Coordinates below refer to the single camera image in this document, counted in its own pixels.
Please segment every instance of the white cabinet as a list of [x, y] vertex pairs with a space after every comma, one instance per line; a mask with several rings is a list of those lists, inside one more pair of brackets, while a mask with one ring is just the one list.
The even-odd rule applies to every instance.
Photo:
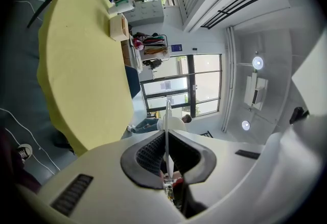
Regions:
[[163, 22], [164, 11], [160, 0], [136, 2], [135, 9], [124, 13], [131, 26]]

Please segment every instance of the glass door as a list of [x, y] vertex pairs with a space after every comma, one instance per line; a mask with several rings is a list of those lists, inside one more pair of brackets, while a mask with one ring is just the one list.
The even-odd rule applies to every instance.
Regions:
[[221, 91], [221, 55], [171, 57], [141, 82], [148, 112], [162, 118], [170, 100], [173, 116], [197, 117], [217, 112]]

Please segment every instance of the jeans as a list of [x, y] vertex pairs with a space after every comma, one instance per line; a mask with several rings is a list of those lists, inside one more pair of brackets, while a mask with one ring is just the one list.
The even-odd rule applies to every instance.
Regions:
[[146, 132], [153, 132], [157, 131], [157, 122], [158, 119], [156, 118], [146, 118], [141, 121], [134, 129], [131, 130], [133, 133], [146, 133]]

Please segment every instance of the pipe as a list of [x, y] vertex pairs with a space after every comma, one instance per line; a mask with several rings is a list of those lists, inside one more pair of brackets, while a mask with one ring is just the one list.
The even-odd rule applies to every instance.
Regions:
[[237, 63], [238, 66], [253, 66], [252, 63]]
[[231, 48], [233, 50], [233, 61], [231, 62], [231, 72], [233, 71], [233, 76], [231, 78], [231, 82], [232, 82], [232, 87], [230, 88], [230, 91], [231, 91], [231, 97], [230, 97], [230, 101], [228, 100], [228, 103], [229, 103], [229, 109], [227, 110], [228, 111], [228, 115], [227, 115], [227, 121], [225, 123], [225, 127], [223, 129], [223, 132], [226, 132], [226, 129], [227, 129], [227, 126], [228, 126], [228, 123], [229, 123], [229, 118], [230, 118], [230, 110], [231, 110], [231, 107], [233, 105], [233, 101], [234, 101], [234, 89], [235, 89], [235, 85], [236, 85], [236, 47], [235, 47], [235, 38], [234, 38], [234, 32], [233, 32], [233, 29], [232, 27], [229, 27], [229, 30], [230, 30], [230, 35], [231, 35]]
[[228, 115], [230, 114], [230, 103], [231, 103], [231, 97], [232, 97], [232, 85], [233, 85], [233, 72], [234, 72], [234, 65], [233, 65], [233, 52], [232, 52], [232, 40], [231, 40], [231, 33], [229, 28], [226, 29], [227, 30], [227, 38], [228, 38], [228, 48], [229, 48], [229, 71], [230, 71], [230, 75], [229, 75], [229, 85], [228, 85], [228, 97], [227, 97], [227, 106], [226, 106], [226, 110], [225, 110], [225, 115], [224, 115], [224, 122], [222, 125], [222, 131], [226, 132], [226, 128], [227, 128], [227, 124], [228, 124]]
[[170, 180], [173, 179], [172, 171], [170, 169], [174, 168], [174, 163], [172, 165], [170, 165], [170, 160], [169, 160], [168, 119], [169, 119], [169, 117], [171, 117], [171, 112], [172, 112], [172, 105], [170, 103], [170, 100], [167, 100], [166, 114], [163, 118], [163, 122], [165, 123], [166, 166], [167, 166], [167, 173], [168, 173]]
[[224, 120], [221, 126], [221, 130], [224, 131], [225, 129], [225, 124], [226, 124], [226, 118], [227, 118], [227, 111], [228, 111], [228, 107], [229, 107], [229, 96], [230, 96], [230, 66], [231, 66], [231, 58], [230, 58], [230, 38], [229, 38], [229, 32], [228, 32], [228, 28], [226, 29], [226, 35], [227, 35], [227, 40], [228, 40], [228, 61], [229, 61], [229, 83], [228, 83], [228, 92], [227, 92], [227, 97], [226, 97], [226, 108], [225, 108], [225, 112], [224, 112]]

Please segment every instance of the blue sign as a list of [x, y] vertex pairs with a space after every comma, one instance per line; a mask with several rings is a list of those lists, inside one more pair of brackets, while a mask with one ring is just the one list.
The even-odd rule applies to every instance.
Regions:
[[173, 44], [172, 45], [172, 52], [181, 52], [183, 51], [181, 44]]

